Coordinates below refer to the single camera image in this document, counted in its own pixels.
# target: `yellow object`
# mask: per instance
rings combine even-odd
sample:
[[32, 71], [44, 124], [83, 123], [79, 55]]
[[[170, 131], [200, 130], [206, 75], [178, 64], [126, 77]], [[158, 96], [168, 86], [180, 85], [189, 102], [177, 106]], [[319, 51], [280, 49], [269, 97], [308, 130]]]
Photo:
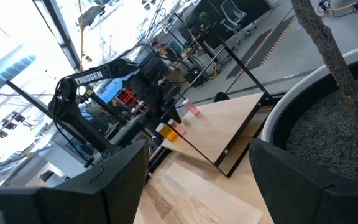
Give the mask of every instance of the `yellow object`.
[[86, 91], [86, 94], [87, 94], [88, 96], [91, 96], [91, 95], [93, 94], [93, 91], [92, 91], [92, 90], [87, 90], [87, 91]]
[[10, 186], [13, 186], [14, 187], [14, 185], [13, 184], [11, 184], [9, 181], [7, 181], [6, 179], [4, 180], [4, 182], [5, 183], [7, 183], [8, 185], [10, 185]]
[[170, 142], [175, 140], [178, 137], [178, 134], [175, 133], [168, 125], [161, 123], [156, 129], [164, 138], [168, 139]]
[[148, 135], [146, 135], [145, 133], [143, 133], [143, 131], [140, 131], [141, 135], [145, 136], [148, 140], [154, 142], [155, 144], [157, 144], [152, 138], [148, 137]]
[[91, 105], [89, 105], [87, 102], [84, 102], [84, 104], [86, 104], [86, 105], [88, 105], [89, 107], [91, 107], [91, 108], [93, 108], [93, 109], [99, 111], [99, 112], [102, 113], [102, 114], [110, 115], [107, 111], [104, 111], [104, 110], [101, 110], [101, 109], [96, 108], [96, 107], [94, 107], [94, 106], [91, 106]]
[[[189, 27], [187, 26], [185, 15], [182, 13], [181, 16], [182, 16], [182, 18], [183, 18], [183, 22], [185, 23], [187, 30], [189, 31], [189, 33], [190, 33], [190, 35], [191, 35], [191, 38], [193, 38], [193, 40], [197, 43], [197, 45], [200, 46], [200, 44], [198, 43], [197, 39], [194, 37], [194, 35], [191, 33]], [[218, 66], [216, 65], [216, 62], [214, 62], [214, 67], [215, 67], [215, 69], [214, 69], [214, 76], [213, 76], [213, 77], [210, 77], [209, 79], [214, 79], [214, 78], [216, 78], [216, 75], [217, 75], [217, 72], [218, 72]]]
[[348, 7], [351, 7], [351, 6], [353, 6], [355, 3], [352, 3], [352, 4], [350, 4], [350, 5], [347, 5], [347, 6], [344, 6], [344, 7], [339, 7], [339, 8], [336, 8], [336, 9], [328, 9], [328, 10], [330, 10], [330, 11], [338, 11], [338, 10], [343, 10], [343, 9], [347, 9]]

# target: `light wood tabletop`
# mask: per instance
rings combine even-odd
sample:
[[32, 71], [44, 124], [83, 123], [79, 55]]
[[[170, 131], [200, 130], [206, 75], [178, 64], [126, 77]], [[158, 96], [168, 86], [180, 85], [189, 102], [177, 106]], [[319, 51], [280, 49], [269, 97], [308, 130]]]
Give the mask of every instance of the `light wood tabletop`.
[[[257, 106], [263, 95], [264, 93], [256, 93], [197, 106], [200, 111], [198, 116], [187, 112], [182, 118], [182, 121], [184, 121], [182, 124], [187, 123], [186, 121], [189, 123], [188, 126], [184, 126], [186, 133], [183, 136], [212, 162], [218, 160], [218, 157], [228, 147], [236, 133], [240, 134], [239, 141], [241, 143], [235, 142], [232, 146], [236, 148], [241, 144], [241, 146], [246, 147], [272, 109], [272, 107], [259, 108], [254, 116], [256, 121], [252, 120], [244, 131], [241, 131], [242, 124]], [[173, 142], [164, 140], [162, 146], [184, 155], [207, 161], [179, 136]]]

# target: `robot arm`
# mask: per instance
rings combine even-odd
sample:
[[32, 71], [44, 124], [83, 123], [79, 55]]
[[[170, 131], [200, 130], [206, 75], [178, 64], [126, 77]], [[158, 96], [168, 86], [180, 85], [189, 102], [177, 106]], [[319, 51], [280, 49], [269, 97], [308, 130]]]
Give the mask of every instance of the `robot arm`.
[[121, 78], [131, 73], [136, 75], [139, 72], [138, 64], [120, 58], [99, 67], [64, 77], [58, 83], [55, 95], [49, 103], [48, 110], [53, 118], [72, 125], [100, 153], [107, 149], [112, 154], [115, 154], [121, 150], [121, 147], [110, 144], [110, 142], [82, 116], [75, 102], [76, 91], [79, 86], [85, 86], [107, 78]]

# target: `wooden table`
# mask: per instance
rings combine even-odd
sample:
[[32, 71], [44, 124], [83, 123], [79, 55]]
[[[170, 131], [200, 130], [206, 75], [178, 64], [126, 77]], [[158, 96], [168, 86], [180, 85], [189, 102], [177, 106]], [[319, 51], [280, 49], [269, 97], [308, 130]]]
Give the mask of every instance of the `wooden table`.
[[[228, 172], [244, 157], [250, 140], [257, 137], [272, 106], [262, 106], [264, 93], [197, 106], [198, 116], [192, 113], [182, 118], [189, 121], [183, 135], [215, 166]], [[162, 146], [184, 155], [208, 162], [181, 137], [173, 142], [164, 140]]]

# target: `black frame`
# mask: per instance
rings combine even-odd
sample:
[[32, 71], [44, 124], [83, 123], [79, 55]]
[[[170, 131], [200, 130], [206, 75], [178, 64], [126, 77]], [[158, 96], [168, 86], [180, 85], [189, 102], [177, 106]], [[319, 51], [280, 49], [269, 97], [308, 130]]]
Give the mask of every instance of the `black frame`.
[[[194, 150], [196, 150], [201, 156], [203, 156], [203, 158], [205, 158], [211, 165], [213, 165], [215, 167], [215, 169], [217, 169], [220, 173], [222, 173], [227, 178], [229, 178], [229, 177], [231, 177], [231, 175], [233, 175], [234, 171], [237, 169], [237, 167], [240, 164], [242, 158], [244, 158], [244, 156], [247, 154], [247, 152], [249, 150], [250, 142], [248, 142], [248, 144], [245, 146], [245, 148], [241, 152], [239, 158], [237, 159], [237, 161], [234, 163], [234, 165], [231, 167], [230, 171], [227, 174], [225, 174], [223, 172], [223, 170], [221, 170], [219, 168], [219, 165], [222, 163], [223, 159], [229, 153], [229, 151], [231, 150], [231, 147], [233, 147], [234, 143], [239, 139], [239, 137], [241, 136], [242, 132], [248, 126], [248, 124], [250, 123], [252, 118], [255, 116], [255, 114], [259, 110], [259, 108], [261, 108], [263, 106], [274, 106], [279, 101], [279, 99], [282, 97], [282, 94], [279, 94], [279, 95], [273, 97], [263, 87], [263, 85], [258, 81], [258, 79], [256, 79], [256, 77], [254, 77], [254, 75], [248, 70], [248, 68], [241, 62], [241, 60], [235, 55], [235, 53], [226, 45], [226, 43], [222, 39], [220, 39], [220, 40], [222, 42], [223, 48], [221, 50], [219, 50], [219, 52], [209, 61], [209, 63], [205, 66], [205, 68], [190, 83], [190, 85], [185, 89], [185, 91], [183, 91], [183, 93], [180, 95], [180, 97], [178, 97], [178, 99], [174, 102], [174, 104], [172, 104], [171, 108], [178, 103], [180, 98], [184, 97], [184, 94], [193, 86], [193, 84], [197, 81], [197, 79], [202, 76], [202, 74], [206, 71], [206, 69], [214, 62], [214, 60], [219, 56], [220, 53], [222, 53], [223, 50], [225, 50], [234, 59], [234, 61], [237, 62], [237, 64], [243, 69], [243, 71], [245, 71], [245, 73], [251, 78], [251, 80], [254, 81], [254, 83], [258, 86], [258, 88], [260, 88], [264, 92], [263, 96], [258, 101], [258, 103], [255, 105], [255, 107], [252, 109], [252, 111], [250, 112], [250, 114], [248, 115], [246, 120], [241, 124], [240, 128], [237, 130], [237, 132], [235, 133], [233, 138], [230, 140], [229, 144], [224, 149], [222, 149], [221, 155], [214, 162], [211, 161], [210, 159], [208, 159], [197, 147], [195, 147], [191, 142], [189, 142], [189, 140], [187, 140], [178, 131], [176, 131], [175, 128], [173, 128], [168, 123], [166, 123], [166, 125], [168, 125], [174, 132], [176, 132], [176, 134], [179, 137], [181, 137], [187, 144], [189, 144]], [[161, 119], [162, 119], [162, 121], [166, 121], [167, 120], [167, 113], [165, 113], [161, 117]], [[256, 131], [256, 133], [254, 134], [253, 138], [256, 138], [259, 135], [259, 133], [261, 132], [261, 130], [262, 130], [262, 128], [263, 128], [263, 126], [264, 126], [264, 124], [266, 122], [266, 119], [267, 119], [267, 117], [264, 119], [262, 124], [259, 126], [259, 128]]]

